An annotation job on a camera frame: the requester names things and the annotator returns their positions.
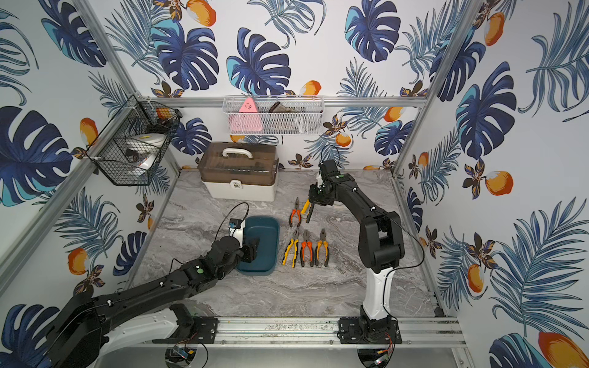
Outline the small yellow black pliers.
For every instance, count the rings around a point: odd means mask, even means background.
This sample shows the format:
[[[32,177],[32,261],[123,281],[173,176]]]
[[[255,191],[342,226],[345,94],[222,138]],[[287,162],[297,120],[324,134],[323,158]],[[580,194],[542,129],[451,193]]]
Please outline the small yellow black pliers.
[[[310,200],[307,200],[305,205],[303,206],[302,209],[302,215],[305,217],[305,222],[309,223],[311,222],[311,217],[314,211],[314,203],[311,202]]]

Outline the teal plastic storage tray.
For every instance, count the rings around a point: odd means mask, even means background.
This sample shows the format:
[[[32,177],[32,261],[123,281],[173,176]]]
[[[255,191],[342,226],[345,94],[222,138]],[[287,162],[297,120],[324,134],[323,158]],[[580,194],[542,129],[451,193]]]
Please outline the teal plastic storage tray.
[[[273,273],[277,264],[280,225],[279,221],[271,216],[252,216],[245,222],[244,240],[259,240],[255,259],[248,262],[240,262],[237,271],[247,276],[268,276]]]

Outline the small orange long nose pliers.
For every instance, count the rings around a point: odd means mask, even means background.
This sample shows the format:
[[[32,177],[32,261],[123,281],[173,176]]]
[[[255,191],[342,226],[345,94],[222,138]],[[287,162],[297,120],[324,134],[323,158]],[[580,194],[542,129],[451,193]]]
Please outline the small orange long nose pliers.
[[[300,202],[299,198],[297,197],[294,201],[294,208],[291,211],[291,215],[289,216],[289,226],[292,228],[294,226],[299,227],[302,223],[302,211],[299,208]]]

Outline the orange black cutting pliers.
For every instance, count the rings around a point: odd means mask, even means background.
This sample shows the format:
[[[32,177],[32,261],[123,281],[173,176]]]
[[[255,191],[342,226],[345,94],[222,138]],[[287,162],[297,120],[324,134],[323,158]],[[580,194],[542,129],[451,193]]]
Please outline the orange black cutting pliers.
[[[329,244],[327,242],[327,233],[323,228],[320,231],[319,240],[315,249],[315,265],[328,267],[330,260]]]

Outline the yellow black combination pliers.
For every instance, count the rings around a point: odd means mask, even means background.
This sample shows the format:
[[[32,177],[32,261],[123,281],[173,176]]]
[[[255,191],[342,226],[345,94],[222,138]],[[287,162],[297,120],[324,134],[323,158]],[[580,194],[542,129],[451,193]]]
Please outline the yellow black combination pliers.
[[[296,267],[296,261],[297,261],[297,257],[298,257],[298,244],[299,244],[299,228],[296,228],[293,231],[290,242],[284,251],[282,265],[290,264],[292,268]]]

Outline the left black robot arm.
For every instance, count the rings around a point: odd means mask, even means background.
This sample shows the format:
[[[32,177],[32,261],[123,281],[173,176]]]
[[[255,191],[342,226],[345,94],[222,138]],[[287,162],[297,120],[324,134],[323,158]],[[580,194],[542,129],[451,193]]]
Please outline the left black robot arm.
[[[53,367],[87,367],[99,357],[107,334],[122,324],[168,303],[181,301],[214,287],[241,262],[256,259],[259,239],[244,245],[225,236],[211,249],[175,271],[124,291],[97,297],[88,292],[73,296],[49,324],[46,335]]]

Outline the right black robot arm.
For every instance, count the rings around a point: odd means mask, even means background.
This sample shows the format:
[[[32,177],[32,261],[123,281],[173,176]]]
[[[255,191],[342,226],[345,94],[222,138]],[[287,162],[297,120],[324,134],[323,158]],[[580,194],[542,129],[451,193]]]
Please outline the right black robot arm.
[[[367,270],[367,288],[359,317],[342,317],[337,338],[343,344],[396,343],[398,323],[390,312],[394,276],[405,256],[400,216],[376,205],[353,176],[341,173],[332,159],[319,164],[316,183],[308,192],[307,222],[316,205],[343,204],[358,221],[358,254]]]

